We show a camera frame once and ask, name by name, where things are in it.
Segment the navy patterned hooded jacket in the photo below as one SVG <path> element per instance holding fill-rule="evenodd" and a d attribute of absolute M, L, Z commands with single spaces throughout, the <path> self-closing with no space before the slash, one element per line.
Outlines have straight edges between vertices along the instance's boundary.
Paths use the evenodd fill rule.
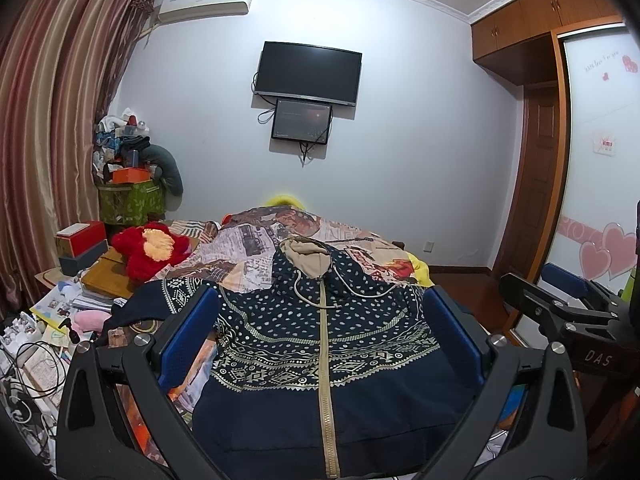
<path fill-rule="evenodd" d="M 372 278 L 344 250 L 289 238 L 265 289 L 215 286 L 217 353 L 192 414 L 232 479 L 341 479 L 423 466 L 474 396 L 424 290 Z"/>

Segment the brown wooden door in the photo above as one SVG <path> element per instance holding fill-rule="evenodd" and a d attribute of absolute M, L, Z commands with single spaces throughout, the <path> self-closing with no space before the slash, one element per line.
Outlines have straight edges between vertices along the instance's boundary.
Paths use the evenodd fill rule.
<path fill-rule="evenodd" d="M 560 146 L 560 99 L 556 84 L 524 89 L 524 119 L 518 174 L 506 229 L 492 275 L 514 273 L 531 280 L 547 248 L 547 220 Z"/>

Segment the white sliding wardrobe door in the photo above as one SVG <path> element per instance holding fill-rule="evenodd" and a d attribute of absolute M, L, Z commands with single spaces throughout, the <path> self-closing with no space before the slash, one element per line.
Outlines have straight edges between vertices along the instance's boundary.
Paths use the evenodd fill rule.
<path fill-rule="evenodd" d="M 568 92 L 568 159 L 547 260 L 623 290 L 636 265 L 639 47 L 623 25 L 560 37 Z"/>

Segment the wooden bedside table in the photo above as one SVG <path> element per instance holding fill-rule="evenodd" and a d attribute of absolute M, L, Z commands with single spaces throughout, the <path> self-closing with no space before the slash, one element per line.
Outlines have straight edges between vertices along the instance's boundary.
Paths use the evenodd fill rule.
<path fill-rule="evenodd" d="M 129 299 L 137 288 L 125 272 L 124 258 L 111 247 L 90 268 L 82 271 L 79 277 L 81 284 L 90 292 L 111 298 Z M 73 276 L 63 274 L 59 266 L 36 275 L 36 280 L 47 289 L 52 289 L 59 282 L 73 279 Z"/>

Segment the dark grey box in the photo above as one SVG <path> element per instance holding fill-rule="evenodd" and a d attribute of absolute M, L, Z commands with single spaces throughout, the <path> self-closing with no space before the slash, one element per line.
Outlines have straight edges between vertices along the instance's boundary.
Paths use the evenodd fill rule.
<path fill-rule="evenodd" d="M 80 271 L 92 266 L 93 263 L 108 251 L 107 240 L 101 240 L 98 244 L 89 248 L 77 257 L 62 256 L 58 258 L 61 272 L 67 276 L 74 276 Z"/>

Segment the red and white box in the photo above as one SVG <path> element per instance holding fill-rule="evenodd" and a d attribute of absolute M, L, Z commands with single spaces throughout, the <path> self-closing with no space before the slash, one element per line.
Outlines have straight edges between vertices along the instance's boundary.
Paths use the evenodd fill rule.
<path fill-rule="evenodd" d="M 77 222 L 55 233 L 54 242 L 59 257 L 77 258 L 106 240 L 102 221 Z"/>

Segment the wooden overhead cabinet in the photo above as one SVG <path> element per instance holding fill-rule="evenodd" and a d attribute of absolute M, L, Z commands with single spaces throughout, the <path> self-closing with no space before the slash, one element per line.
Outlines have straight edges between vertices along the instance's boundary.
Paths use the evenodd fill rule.
<path fill-rule="evenodd" d="M 514 0 L 471 26 L 473 61 L 517 86 L 552 81 L 553 29 L 619 16 L 612 0 Z"/>

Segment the green patterned storage box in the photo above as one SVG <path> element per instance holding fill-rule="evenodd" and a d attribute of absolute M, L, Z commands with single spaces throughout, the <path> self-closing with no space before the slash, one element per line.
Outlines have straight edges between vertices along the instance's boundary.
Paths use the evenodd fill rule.
<path fill-rule="evenodd" d="M 98 187 L 100 219 L 112 226 L 143 226 L 163 218 L 165 193 L 153 181 Z"/>

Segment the newspaper print bed quilt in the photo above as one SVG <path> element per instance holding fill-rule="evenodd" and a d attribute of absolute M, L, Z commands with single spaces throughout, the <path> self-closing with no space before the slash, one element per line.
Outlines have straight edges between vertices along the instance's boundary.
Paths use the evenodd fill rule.
<path fill-rule="evenodd" d="M 292 208 L 250 210 L 198 248 L 198 266 L 142 284 L 122 322 L 161 321 L 218 292 L 217 351 L 186 408 L 194 428 L 333 422 L 353 439 L 426 421 L 412 373 L 437 349 L 430 279 L 377 235 Z"/>

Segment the orange box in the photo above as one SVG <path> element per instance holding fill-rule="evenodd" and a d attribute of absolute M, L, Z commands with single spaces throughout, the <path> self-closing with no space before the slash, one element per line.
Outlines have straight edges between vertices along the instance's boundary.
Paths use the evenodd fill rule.
<path fill-rule="evenodd" d="M 145 168 L 122 168 L 112 172 L 113 184 L 141 183 L 151 179 L 149 170 Z"/>

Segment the grey green pillow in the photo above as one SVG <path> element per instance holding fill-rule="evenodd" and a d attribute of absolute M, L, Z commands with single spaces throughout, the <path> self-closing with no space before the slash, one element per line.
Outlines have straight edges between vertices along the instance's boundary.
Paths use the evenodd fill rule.
<path fill-rule="evenodd" d="M 162 146 L 150 144 L 141 152 L 144 162 L 156 165 L 160 170 L 160 182 L 173 196 L 183 196 L 183 182 L 175 157 Z"/>

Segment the striped brown curtain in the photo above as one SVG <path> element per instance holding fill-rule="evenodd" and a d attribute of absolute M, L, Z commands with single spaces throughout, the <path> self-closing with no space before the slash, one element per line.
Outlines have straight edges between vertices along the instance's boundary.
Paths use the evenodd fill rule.
<path fill-rule="evenodd" d="M 1 0 L 1 312 L 39 296 L 55 234 L 98 216 L 93 130 L 155 0 Z"/>

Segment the white air conditioner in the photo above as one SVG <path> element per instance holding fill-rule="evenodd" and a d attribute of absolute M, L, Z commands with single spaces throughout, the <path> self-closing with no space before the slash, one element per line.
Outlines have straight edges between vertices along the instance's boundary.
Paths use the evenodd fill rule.
<path fill-rule="evenodd" d="M 170 24 L 198 18 L 246 15 L 251 3 L 252 0 L 163 0 L 157 21 Z"/>

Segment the small black wall monitor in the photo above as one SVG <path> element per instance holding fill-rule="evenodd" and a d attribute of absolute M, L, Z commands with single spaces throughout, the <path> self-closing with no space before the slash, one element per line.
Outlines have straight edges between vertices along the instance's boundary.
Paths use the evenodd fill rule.
<path fill-rule="evenodd" d="M 326 145 L 332 112 L 329 104 L 278 99 L 273 114 L 271 137 L 274 140 Z"/>

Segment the black wall television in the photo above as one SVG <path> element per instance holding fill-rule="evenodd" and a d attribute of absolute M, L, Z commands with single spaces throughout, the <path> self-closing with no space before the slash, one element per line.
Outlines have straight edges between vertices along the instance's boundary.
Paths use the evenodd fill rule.
<path fill-rule="evenodd" d="M 361 66 L 359 52 L 266 41 L 258 64 L 255 92 L 262 96 L 355 106 Z"/>

